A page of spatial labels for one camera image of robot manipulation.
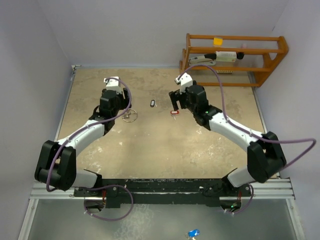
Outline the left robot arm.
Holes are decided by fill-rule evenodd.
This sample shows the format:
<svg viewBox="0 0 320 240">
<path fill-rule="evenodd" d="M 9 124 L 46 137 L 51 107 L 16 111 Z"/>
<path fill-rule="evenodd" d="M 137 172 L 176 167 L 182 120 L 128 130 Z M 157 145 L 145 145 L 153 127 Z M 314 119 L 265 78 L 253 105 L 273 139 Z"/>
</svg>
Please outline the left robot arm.
<svg viewBox="0 0 320 240">
<path fill-rule="evenodd" d="M 99 105 L 81 128 L 63 139 L 47 140 L 42 145 L 34 178 L 44 183 L 48 192 L 84 188 L 91 196 L 101 194 L 102 176 L 77 168 L 77 156 L 112 129 L 115 120 L 131 107 L 131 101 L 128 88 L 120 91 L 104 89 Z"/>
</svg>

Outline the black key tag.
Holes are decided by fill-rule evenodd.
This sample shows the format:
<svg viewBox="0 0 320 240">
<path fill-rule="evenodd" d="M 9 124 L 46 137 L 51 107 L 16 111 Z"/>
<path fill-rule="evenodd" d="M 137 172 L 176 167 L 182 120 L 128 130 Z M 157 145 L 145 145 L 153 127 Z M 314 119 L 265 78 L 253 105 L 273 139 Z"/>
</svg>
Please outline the black key tag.
<svg viewBox="0 0 320 240">
<path fill-rule="evenodd" d="M 150 101 L 150 107 L 153 108 L 156 105 L 156 101 L 153 99 Z"/>
</svg>

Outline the red key tag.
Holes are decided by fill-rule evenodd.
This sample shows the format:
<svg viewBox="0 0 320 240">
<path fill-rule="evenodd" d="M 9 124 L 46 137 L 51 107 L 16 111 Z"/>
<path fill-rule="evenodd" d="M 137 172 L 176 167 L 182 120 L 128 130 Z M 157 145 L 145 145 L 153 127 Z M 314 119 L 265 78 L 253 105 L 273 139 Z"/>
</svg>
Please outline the red key tag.
<svg viewBox="0 0 320 240">
<path fill-rule="evenodd" d="M 178 115 L 180 112 L 178 110 L 171 110 L 170 114 L 171 115 Z"/>
</svg>

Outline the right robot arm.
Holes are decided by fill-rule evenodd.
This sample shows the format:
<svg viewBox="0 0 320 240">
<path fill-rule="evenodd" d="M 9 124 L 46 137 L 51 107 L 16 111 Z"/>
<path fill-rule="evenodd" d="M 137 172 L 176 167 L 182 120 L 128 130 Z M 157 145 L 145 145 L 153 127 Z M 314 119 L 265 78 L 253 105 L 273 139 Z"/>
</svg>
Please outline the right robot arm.
<svg viewBox="0 0 320 240">
<path fill-rule="evenodd" d="M 209 104 L 203 86 L 192 85 L 184 92 L 169 92 L 173 109 L 188 109 L 198 125 L 218 133 L 243 149 L 247 153 L 247 164 L 237 168 L 223 177 L 222 190 L 228 196 L 235 195 L 240 187 L 249 183 L 264 183 L 286 166 L 287 161 L 275 133 L 251 131 L 239 125 L 228 123 L 224 112 Z"/>
</svg>

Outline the large silver keyring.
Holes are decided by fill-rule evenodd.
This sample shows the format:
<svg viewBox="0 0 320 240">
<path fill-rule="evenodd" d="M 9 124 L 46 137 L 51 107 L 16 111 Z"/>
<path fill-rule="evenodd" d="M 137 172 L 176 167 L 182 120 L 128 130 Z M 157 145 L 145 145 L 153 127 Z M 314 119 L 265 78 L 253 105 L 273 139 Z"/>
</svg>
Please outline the large silver keyring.
<svg viewBox="0 0 320 240">
<path fill-rule="evenodd" d="M 138 113 L 130 108 L 121 116 L 121 118 L 126 123 L 133 123 L 138 118 Z"/>
</svg>

